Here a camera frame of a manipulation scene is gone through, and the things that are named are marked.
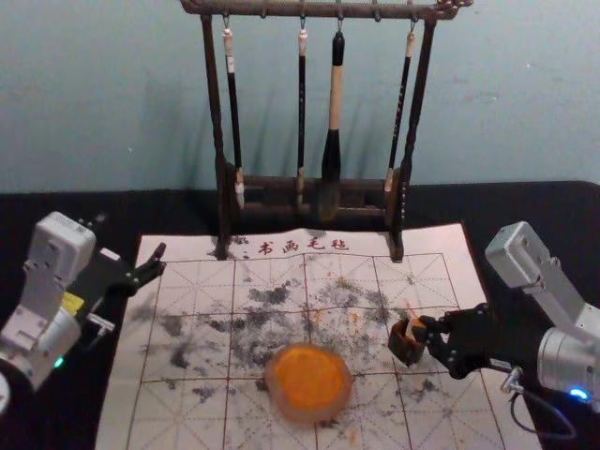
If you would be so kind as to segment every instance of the hanging brush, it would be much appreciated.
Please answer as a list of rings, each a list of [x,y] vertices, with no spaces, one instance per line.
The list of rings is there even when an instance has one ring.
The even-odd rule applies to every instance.
[[[332,220],[339,207],[339,174],[341,155],[339,152],[339,110],[341,106],[341,88],[344,73],[344,35],[341,32],[341,20],[337,20],[337,32],[333,40],[331,66],[331,93],[329,98],[329,130],[322,155],[321,192],[319,218]]]
[[[300,19],[301,29],[298,35],[298,173],[296,176],[297,205],[302,204],[304,194],[304,129],[306,110],[306,76],[307,76],[307,39],[304,27],[305,19]]]
[[[411,68],[411,59],[413,58],[414,46],[414,25],[415,21],[411,21],[411,31],[406,36],[406,53],[404,56],[404,68],[402,69],[402,78],[400,81],[400,93],[397,98],[396,122],[394,123],[394,134],[392,136],[392,148],[390,150],[390,161],[385,177],[383,191],[385,196],[388,196],[392,190],[392,179],[394,178],[394,163],[396,161],[396,151],[398,150],[398,136],[400,134],[400,124],[402,122],[402,110],[404,109],[404,97],[406,94],[406,84],[409,79],[409,70]]]
[[[244,174],[242,172],[242,151],[240,149],[240,124],[237,113],[237,93],[235,90],[235,65],[233,63],[233,33],[229,29],[229,16],[224,16],[223,44],[227,62],[227,84],[229,103],[232,110],[233,159],[235,163],[235,197],[240,208],[244,208]]]

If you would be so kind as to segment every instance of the grid paper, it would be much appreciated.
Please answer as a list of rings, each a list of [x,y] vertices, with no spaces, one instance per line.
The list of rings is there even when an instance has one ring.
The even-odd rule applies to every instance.
[[[237,236],[219,262],[209,237],[145,236],[140,260],[164,241],[168,264],[127,307],[97,447],[539,448],[512,424],[502,374],[453,380],[427,352],[406,368],[387,349],[406,314],[485,301],[460,226],[405,240],[393,263],[376,233]],[[346,361],[352,396],[335,420],[297,426],[271,404],[264,364],[293,342]]]

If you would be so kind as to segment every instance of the teal wall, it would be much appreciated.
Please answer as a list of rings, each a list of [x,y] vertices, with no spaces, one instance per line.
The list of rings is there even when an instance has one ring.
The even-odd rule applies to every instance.
[[[600,182],[599,12],[597,0],[476,0],[439,23],[414,183]],[[384,174],[407,25],[343,25],[345,176]],[[219,18],[214,28],[232,158]],[[231,28],[245,172],[293,174],[299,21],[233,17]],[[318,174],[336,22],[307,30]],[[6,0],[0,40],[0,191],[214,185],[200,23],[176,0]]]

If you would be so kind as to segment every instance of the black table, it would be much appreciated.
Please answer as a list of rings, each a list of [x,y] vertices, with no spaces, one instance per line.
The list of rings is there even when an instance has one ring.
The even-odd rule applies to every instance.
[[[72,218],[93,218],[108,212],[98,241],[126,260],[135,260],[140,236],[216,234],[216,197],[203,191],[64,193],[0,196],[0,323],[16,306],[23,287],[22,265],[34,224],[51,211]],[[526,318],[546,323],[532,299],[509,292],[488,266],[484,249],[503,225],[527,220],[542,237],[579,293],[600,306],[600,187],[582,182],[510,183],[414,187],[407,211],[408,227],[463,222],[492,307],[505,320]],[[316,226],[304,223],[303,226]],[[330,228],[359,230],[363,221],[336,222]],[[382,223],[370,226],[383,229]],[[244,225],[239,233],[270,233],[295,228],[290,220],[267,217]],[[120,323],[125,304],[104,307],[109,320]],[[29,404],[3,421],[2,449],[93,448],[102,401],[111,372],[118,333],[93,352],[69,354]],[[545,393],[576,425],[571,442],[543,442],[546,448],[600,448],[600,420],[564,395]],[[534,422],[548,428],[548,416],[530,405]]]

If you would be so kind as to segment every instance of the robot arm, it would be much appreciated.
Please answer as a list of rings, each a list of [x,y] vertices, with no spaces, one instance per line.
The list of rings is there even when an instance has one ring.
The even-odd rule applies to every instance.
[[[94,225],[55,212],[36,226],[21,301],[0,332],[0,415],[39,389],[88,322],[98,326],[94,343],[114,329],[95,313],[107,295],[130,297],[164,271],[164,244],[132,269],[108,249],[96,251]]]
[[[479,368],[509,373],[503,390],[522,391],[522,375],[548,389],[600,404],[600,310],[587,304],[557,258],[526,222],[502,228],[486,249],[491,266],[511,288],[530,294],[555,326],[534,329],[500,323],[487,304],[452,311],[440,319],[421,316],[392,327],[389,348],[407,366],[427,347],[453,378]]]

